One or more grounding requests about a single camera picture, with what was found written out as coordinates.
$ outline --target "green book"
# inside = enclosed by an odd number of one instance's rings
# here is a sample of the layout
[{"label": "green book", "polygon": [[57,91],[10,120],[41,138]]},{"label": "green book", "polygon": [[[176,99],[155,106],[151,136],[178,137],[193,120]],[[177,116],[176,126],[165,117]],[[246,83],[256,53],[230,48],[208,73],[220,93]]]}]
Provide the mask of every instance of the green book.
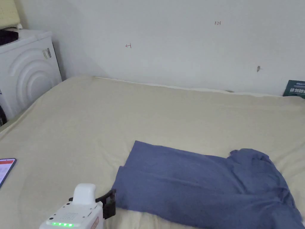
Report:
[{"label": "green book", "polygon": [[300,96],[305,99],[305,81],[289,80],[283,96]]}]

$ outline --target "white wall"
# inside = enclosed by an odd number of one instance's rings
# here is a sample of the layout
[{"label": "white wall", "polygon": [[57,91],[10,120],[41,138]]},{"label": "white wall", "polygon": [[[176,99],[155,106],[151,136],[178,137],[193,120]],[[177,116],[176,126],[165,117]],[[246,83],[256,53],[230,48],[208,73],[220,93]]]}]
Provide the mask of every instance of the white wall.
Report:
[{"label": "white wall", "polygon": [[26,28],[53,32],[64,78],[276,95],[305,80],[304,0],[15,1]]}]

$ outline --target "bed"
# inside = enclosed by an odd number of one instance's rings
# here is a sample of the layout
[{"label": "bed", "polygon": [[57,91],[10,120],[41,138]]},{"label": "bed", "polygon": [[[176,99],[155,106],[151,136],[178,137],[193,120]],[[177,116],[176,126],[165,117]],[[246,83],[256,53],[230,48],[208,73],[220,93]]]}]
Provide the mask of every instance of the bed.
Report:
[{"label": "bed", "polygon": [[[305,216],[305,102],[300,97],[174,89],[70,78],[0,132],[0,158],[17,164],[0,189],[1,228],[38,228],[79,183],[111,188],[135,140],[227,157],[270,156]],[[105,228],[190,228],[117,209]]]}]

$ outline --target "label on washing machine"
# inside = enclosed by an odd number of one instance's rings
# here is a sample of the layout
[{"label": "label on washing machine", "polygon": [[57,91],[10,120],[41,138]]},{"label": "label on washing machine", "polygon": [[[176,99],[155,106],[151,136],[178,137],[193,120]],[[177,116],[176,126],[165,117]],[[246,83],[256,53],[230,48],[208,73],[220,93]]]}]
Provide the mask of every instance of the label on washing machine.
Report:
[{"label": "label on washing machine", "polygon": [[51,57],[52,57],[52,56],[51,56],[51,52],[50,52],[50,49],[49,49],[49,48],[44,49],[44,50],[42,51],[42,53],[43,53],[43,55],[45,56],[45,59],[46,59],[46,60],[48,59],[48,56],[49,56],[49,58],[51,58]]}]

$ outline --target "black object on washing machine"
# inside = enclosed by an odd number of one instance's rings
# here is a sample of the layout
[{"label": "black object on washing machine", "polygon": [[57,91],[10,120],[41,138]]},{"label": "black object on washing machine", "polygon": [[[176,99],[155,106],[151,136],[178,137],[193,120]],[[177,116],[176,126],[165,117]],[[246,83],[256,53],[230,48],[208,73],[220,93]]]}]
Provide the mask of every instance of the black object on washing machine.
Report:
[{"label": "black object on washing machine", "polygon": [[18,38],[18,32],[0,29],[0,45],[5,45],[7,43],[16,41]]},{"label": "black object on washing machine", "polygon": [[6,115],[0,106],[0,126],[4,125],[5,123],[7,123]]}]

